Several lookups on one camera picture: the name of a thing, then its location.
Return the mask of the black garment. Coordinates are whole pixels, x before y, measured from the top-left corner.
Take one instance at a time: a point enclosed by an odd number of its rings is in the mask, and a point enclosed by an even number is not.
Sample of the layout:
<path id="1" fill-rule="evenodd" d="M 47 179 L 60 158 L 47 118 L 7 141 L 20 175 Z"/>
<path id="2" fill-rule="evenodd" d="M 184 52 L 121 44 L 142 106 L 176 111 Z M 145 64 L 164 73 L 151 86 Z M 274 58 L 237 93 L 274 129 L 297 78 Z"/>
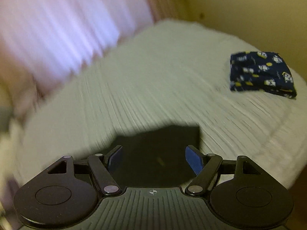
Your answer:
<path id="1" fill-rule="evenodd" d="M 120 188 L 178 187 L 195 177 L 185 149 L 200 146 L 197 125 L 170 125 L 130 136 L 117 136 L 105 164 Z"/>

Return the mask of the pink curtain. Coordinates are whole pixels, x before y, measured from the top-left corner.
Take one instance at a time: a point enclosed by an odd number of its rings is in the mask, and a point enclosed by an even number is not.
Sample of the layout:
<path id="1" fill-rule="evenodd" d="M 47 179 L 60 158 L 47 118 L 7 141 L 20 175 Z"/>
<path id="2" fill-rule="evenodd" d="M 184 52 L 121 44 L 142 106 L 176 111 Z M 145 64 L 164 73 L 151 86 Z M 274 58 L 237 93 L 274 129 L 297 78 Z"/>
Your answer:
<path id="1" fill-rule="evenodd" d="M 46 94 L 154 22 L 147 0 L 1 0 L 1 44 Z"/>

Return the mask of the navy patterned folded garment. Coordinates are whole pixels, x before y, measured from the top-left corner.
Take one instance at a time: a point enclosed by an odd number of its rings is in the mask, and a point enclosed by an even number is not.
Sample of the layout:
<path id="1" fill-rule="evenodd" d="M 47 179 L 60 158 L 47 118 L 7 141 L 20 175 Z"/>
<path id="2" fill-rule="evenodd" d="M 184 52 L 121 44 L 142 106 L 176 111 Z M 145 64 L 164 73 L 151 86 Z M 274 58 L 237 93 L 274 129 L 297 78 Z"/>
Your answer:
<path id="1" fill-rule="evenodd" d="M 242 51 L 230 55 L 230 90 L 264 91 L 294 99 L 297 92 L 291 71 L 275 52 Z"/>

